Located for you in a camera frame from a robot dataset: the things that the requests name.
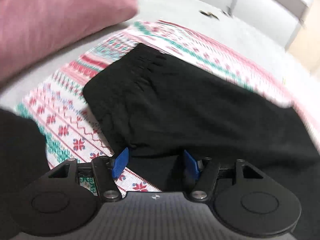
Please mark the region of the black pants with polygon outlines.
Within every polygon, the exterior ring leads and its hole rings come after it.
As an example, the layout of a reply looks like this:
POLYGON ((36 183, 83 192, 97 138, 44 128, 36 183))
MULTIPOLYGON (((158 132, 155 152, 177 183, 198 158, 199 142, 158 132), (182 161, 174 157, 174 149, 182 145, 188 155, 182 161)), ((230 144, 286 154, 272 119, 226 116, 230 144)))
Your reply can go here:
POLYGON ((183 190, 184 151, 222 165, 244 159, 293 192, 298 239, 319 239, 319 153, 292 107, 138 44, 83 96, 114 153, 162 191, 183 190))

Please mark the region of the patterned red green blanket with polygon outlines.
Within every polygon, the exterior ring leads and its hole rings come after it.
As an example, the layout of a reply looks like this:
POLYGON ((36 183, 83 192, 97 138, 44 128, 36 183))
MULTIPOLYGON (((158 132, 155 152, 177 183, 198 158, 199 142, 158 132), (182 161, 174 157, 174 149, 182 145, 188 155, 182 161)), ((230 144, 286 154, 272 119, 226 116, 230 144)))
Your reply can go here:
POLYGON ((319 201, 319 120, 308 102, 227 46, 168 22, 132 26, 61 67, 17 113, 46 138, 50 167, 129 150, 115 176, 129 191, 181 191, 184 154, 245 159, 319 201))

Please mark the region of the black folded garment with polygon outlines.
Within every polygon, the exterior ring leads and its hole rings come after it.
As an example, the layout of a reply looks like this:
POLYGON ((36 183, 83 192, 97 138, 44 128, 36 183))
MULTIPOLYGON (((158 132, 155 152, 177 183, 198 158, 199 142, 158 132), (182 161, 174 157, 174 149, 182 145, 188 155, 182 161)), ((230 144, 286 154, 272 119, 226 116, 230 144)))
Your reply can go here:
POLYGON ((46 137, 35 121, 1 109, 1 239, 20 231, 8 210, 9 200, 49 170, 46 137))

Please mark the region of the black glasses on bed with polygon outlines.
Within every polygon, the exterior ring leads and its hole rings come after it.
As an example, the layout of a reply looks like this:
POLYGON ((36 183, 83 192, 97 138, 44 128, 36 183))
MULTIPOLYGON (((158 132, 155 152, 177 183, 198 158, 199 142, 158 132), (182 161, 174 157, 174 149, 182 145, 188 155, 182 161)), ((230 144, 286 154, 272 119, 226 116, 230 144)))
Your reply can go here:
POLYGON ((208 17, 208 18, 214 18, 216 20, 220 20, 216 15, 214 15, 212 12, 206 12, 206 11, 202 11, 202 10, 199 10, 199 13, 201 13, 202 15, 208 17))

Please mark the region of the upper pink pillow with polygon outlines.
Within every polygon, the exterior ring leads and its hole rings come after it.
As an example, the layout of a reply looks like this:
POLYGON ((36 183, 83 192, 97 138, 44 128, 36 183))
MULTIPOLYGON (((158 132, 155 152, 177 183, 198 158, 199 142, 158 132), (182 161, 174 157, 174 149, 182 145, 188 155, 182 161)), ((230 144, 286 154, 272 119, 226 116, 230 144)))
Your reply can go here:
POLYGON ((137 11, 136 0, 1 0, 1 81, 137 11))

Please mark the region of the white grey sliding wardrobe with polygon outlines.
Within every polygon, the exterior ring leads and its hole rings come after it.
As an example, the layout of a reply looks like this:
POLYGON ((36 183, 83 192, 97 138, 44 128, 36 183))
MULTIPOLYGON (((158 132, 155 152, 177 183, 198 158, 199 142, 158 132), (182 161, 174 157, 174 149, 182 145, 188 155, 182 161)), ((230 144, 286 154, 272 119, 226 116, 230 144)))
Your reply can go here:
POLYGON ((236 17, 288 49, 313 0, 200 0, 236 17))

